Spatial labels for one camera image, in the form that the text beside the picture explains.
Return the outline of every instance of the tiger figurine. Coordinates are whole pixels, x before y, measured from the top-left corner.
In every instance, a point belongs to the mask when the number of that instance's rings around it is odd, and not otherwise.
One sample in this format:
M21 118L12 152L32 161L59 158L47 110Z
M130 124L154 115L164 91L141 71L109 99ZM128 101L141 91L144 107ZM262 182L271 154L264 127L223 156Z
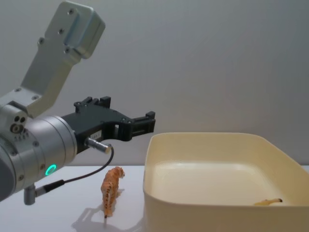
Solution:
M124 176L125 172L121 167L114 167L108 170L105 175L101 186L105 218L112 216L112 204L114 203L115 198L119 196L119 178L123 178Z

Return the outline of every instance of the green indicator light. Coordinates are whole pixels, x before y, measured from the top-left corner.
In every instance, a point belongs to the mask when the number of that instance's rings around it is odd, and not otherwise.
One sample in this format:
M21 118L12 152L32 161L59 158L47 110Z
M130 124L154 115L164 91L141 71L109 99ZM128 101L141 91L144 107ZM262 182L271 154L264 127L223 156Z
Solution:
M50 175L51 173L53 173L55 170L57 169L57 166L55 164L50 165L46 172L45 175Z

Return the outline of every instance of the black cable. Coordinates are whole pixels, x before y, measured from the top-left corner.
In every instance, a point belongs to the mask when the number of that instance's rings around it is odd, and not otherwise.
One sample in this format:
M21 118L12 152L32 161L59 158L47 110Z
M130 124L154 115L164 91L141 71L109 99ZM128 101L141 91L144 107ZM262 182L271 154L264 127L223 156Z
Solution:
M44 185L41 188L43 188L45 190L45 193L48 193L49 191L54 190L54 189L56 189L56 188L58 188L58 187L60 187L60 186L62 186L64 184L66 184L66 183L73 182L75 180L80 180L80 179L89 177L89 176L91 176L93 174L96 174L96 173L102 171L104 168L106 168L111 163L113 157L114 157L114 148L111 147L111 156L110 156L109 160L102 167L100 167L99 169L95 170L94 172L91 172L91 173L88 173L86 175L82 175L82 176L79 176L79 177L76 177L76 178L72 178L72 179L69 179L69 180L58 180L58 181L55 181L55 182L53 182L51 184Z

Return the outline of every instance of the gray wall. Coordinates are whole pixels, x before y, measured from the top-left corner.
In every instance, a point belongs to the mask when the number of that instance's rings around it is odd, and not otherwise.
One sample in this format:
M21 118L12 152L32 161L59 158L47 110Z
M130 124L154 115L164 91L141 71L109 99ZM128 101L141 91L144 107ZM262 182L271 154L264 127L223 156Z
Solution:
M2 1L1 94L21 82L60 2ZM108 95L128 116L156 111L156 133L249 132L309 163L308 0L77 2L94 7L107 28L46 114L68 114L75 101ZM114 164L143 164L150 138L112 142ZM106 159L91 150L74 164Z

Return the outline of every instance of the cream plastic bin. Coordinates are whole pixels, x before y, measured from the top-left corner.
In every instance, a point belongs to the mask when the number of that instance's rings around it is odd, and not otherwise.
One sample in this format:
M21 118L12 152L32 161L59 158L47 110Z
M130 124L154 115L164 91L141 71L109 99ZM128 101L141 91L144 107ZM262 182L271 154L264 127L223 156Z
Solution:
M256 135L155 135L143 188L147 232L309 232L309 174Z

